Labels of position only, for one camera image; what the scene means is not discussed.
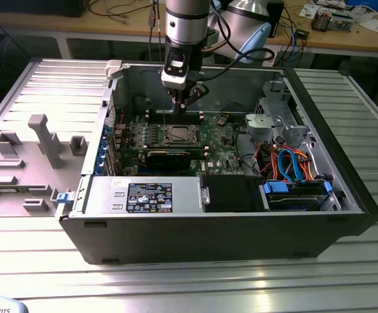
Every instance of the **electronic device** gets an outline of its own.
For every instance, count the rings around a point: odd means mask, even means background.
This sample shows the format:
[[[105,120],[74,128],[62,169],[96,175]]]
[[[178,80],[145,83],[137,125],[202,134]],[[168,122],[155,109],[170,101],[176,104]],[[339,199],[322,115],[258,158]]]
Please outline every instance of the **electronic device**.
[[[272,26],[269,37],[274,38],[278,30],[280,16],[282,16],[285,3],[283,0],[269,0],[267,3],[267,12],[269,13],[268,22]]]
[[[349,77],[232,68],[177,115],[161,68],[28,64],[0,106],[0,216],[55,215],[93,264],[316,257],[378,221],[353,167],[378,160],[343,146],[375,153],[378,113]],[[339,126],[350,100],[370,127]]]
[[[0,12],[62,15],[79,18],[89,0],[0,0]]]

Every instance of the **power supply label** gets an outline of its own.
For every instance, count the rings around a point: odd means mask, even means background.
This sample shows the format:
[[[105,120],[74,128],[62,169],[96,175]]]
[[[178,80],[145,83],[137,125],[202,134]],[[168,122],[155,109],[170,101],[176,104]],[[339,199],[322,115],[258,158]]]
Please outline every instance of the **power supply label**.
[[[129,184],[126,211],[129,213],[173,212],[171,184]]]

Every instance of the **blue latch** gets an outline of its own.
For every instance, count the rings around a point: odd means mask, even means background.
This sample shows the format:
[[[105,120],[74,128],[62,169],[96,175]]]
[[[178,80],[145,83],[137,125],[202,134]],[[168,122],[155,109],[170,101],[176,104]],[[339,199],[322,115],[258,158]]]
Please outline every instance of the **blue latch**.
[[[329,181],[326,181],[326,182],[324,183],[324,186],[325,186],[325,189],[327,190],[327,192],[328,192],[329,194],[331,194],[331,192],[332,192],[332,186],[331,186],[330,182],[329,182]]]
[[[104,134],[104,136],[109,136],[111,134],[111,127],[109,127],[108,125],[104,125],[102,133]]]
[[[102,167],[100,167],[98,164],[94,166],[93,173],[95,175],[102,175]]]
[[[271,192],[277,193],[287,193],[289,192],[289,188],[287,184],[283,181],[268,181],[264,184],[264,190],[266,194],[270,194]]]
[[[74,201],[75,192],[60,192],[57,195],[57,203],[72,203]]]
[[[99,146],[102,147],[102,148],[105,148],[107,145],[108,145],[108,143],[105,140],[101,140],[99,142]]]

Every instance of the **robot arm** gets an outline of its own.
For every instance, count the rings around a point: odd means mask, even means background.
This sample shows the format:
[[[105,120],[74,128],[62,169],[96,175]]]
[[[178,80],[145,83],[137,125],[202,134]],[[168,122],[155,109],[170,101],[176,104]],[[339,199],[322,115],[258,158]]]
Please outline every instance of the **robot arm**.
[[[211,0],[166,0],[166,63],[162,83],[180,114],[208,93],[197,84]]]
[[[265,61],[274,57],[271,50],[262,48],[271,28],[266,22],[269,17],[267,0],[233,0],[225,12],[227,38],[220,29],[223,41],[213,49],[204,49],[208,35],[215,33],[215,30],[208,28],[208,23],[211,22],[215,29],[218,27],[217,23],[209,20],[210,5],[211,0],[166,0],[166,63],[162,83],[172,97],[175,113],[178,114],[183,114],[188,105],[209,92],[206,85],[197,83],[203,53],[216,51],[234,58],[235,62]],[[234,42],[238,48],[229,42],[231,29],[237,34]],[[261,60],[247,57],[259,51],[268,51],[272,57]]]

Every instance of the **side panel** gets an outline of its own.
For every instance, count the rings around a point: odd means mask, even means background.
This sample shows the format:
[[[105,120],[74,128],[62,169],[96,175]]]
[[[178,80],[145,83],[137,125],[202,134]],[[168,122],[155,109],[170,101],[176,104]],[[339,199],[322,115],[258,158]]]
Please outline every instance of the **side panel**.
[[[337,169],[340,171],[343,180],[351,191],[351,194],[353,195],[358,206],[363,211],[367,212],[367,214],[365,214],[366,218],[364,219],[364,222],[359,225],[358,228],[349,232],[349,235],[360,235],[369,227],[378,222],[378,206],[353,167],[353,164],[344,153],[344,150],[338,143],[335,135],[327,125],[327,122],[321,115],[321,112],[315,105],[313,98],[307,92],[295,70],[288,68],[286,69],[286,74],[289,83],[296,94],[297,99],[295,100],[300,103],[301,109],[304,110],[306,117],[315,128],[317,135],[323,142],[323,145],[327,149]],[[339,73],[337,73],[337,75],[339,78],[333,78],[335,82],[332,83],[338,83],[341,81],[342,76]]]
[[[61,219],[86,262],[164,263],[316,257],[363,215]]]

